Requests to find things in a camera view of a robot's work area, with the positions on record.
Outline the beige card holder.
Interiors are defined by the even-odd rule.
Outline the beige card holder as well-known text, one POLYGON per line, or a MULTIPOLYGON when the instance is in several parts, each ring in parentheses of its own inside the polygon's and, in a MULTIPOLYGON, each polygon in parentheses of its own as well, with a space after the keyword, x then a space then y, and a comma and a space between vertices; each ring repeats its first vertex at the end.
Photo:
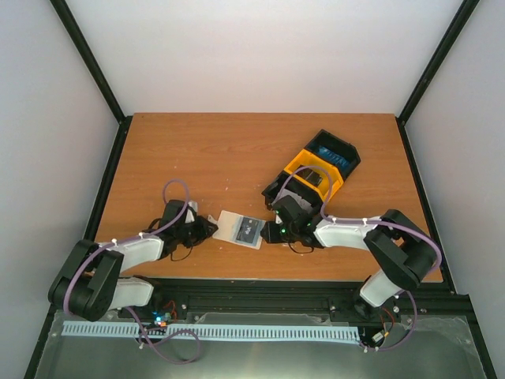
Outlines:
POLYGON ((263 239, 260 232, 265 225, 264 220, 224 210, 218 219, 208 216, 207 220, 218 227, 212 235, 213 239, 255 250, 261 247, 263 239))

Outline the black VIP card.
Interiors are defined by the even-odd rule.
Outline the black VIP card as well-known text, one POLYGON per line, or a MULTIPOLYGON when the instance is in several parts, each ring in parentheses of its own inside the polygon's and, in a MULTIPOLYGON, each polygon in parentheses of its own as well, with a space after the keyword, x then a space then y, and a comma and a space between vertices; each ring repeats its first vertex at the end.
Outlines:
POLYGON ((260 232, 263 227, 263 220, 242 216, 234 233, 234 241, 244 246, 256 246, 260 241, 260 232))

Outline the black card stack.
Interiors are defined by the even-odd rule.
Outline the black card stack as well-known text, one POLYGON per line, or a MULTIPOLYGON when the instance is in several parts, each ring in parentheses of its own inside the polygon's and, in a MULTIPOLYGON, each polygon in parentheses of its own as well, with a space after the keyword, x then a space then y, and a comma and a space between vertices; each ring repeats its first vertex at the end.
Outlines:
POLYGON ((323 177, 311 168, 304 168, 297 173, 297 176, 304 179, 312 186, 318 187, 323 181, 323 177))

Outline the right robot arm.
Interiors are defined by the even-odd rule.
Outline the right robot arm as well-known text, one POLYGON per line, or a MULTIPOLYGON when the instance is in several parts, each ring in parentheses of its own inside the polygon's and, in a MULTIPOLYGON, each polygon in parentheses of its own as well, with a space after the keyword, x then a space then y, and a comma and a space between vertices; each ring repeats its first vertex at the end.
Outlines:
POLYGON ((354 311, 369 319, 390 298, 417 289, 442 263, 438 245, 397 209, 382 216, 340 218, 326 205, 307 210, 291 196, 272 205, 275 220, 265 223, 261 237, 270 244, 299 242, 314 249, 347 247, 371 253, 380 269, 353 297, 354 311))

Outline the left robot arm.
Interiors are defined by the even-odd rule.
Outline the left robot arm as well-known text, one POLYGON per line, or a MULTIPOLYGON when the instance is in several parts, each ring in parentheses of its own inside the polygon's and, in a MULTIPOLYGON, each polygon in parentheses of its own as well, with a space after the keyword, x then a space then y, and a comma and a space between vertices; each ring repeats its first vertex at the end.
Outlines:
POLYGON ((136 307, 145 317, 157 317, 165 302, 160 285, 145 276, 123 277, 122 273, 171 258, 179 246, 192 250, 218 229, 213 218, 197 214, 196 202, 170 200, 160 218, 131 238, 78 241, 51 284, 48 301, 87 321, 126 307, 136 307))

